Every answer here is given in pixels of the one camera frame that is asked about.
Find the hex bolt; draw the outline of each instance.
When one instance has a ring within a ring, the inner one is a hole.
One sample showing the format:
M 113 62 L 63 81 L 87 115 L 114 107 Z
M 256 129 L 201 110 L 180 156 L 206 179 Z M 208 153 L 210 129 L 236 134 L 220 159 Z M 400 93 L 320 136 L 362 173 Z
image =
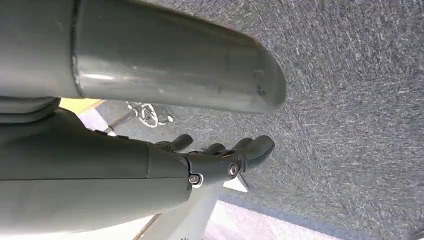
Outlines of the hex bolt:
M 239 167 L 235 163 L 231 163 L 228 168 L 228 175 L 234 178 L 239 173 Z
M 191 184 L 193 184 L 193 185 L 198 184 L 199 181 L 200 181 L 200 177 L 198 175 L 190 175 L 188 177 L 188 182 L 191 183 Z

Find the gray metal tube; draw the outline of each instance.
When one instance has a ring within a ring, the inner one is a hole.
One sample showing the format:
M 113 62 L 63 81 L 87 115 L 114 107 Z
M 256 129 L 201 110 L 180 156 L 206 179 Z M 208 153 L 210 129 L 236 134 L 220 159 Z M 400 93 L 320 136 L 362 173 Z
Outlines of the gray metal tube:
M 85 97 L 249 113 L 285 100 L 280 66 L 245 34 L 129 0 L 83 0 L 77 19 Z

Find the gray carpet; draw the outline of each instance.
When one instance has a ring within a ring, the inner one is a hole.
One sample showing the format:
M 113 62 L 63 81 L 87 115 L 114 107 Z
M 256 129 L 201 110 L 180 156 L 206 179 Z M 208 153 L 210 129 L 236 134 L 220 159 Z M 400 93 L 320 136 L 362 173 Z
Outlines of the gray carpet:
M 266 116 L 167 106 L 175 124 L 132 120 L 119 134 L 188 133 L 194 148 L 268 134 L 271 157 L 243 175 L 251 192 L 222 199 L 344 239 L 408 239 L 424 227 L 424 1 L 160 3 L 259 39 L 284 70 L 287 102 Z M 115 101 L 98 110 L 109 122 L 127 111 Z

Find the bolt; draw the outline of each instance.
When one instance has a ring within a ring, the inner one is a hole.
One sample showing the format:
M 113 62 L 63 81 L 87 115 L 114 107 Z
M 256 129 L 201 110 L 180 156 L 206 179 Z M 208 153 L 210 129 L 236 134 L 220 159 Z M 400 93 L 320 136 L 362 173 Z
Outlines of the bolt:
M 200 177 L 198 175 L 190 175 L 188 177 L 188 182 L 191 184 L 196 185 L 199 183 L 199 181 L 200 181 Z
M 231 163 L 228 168 L 228 175 L 230 177 L 235 177 L 239 172 L 239 167 L 235 163 Z

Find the gray pipe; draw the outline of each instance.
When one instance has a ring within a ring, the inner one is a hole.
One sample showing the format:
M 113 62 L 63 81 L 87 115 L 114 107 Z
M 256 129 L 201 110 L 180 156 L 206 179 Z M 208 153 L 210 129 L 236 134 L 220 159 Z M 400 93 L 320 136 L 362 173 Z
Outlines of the gray pipe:
M 135 0 L 5 0 L 0 96 L 264 113 L 286 81 L 253 38 Z

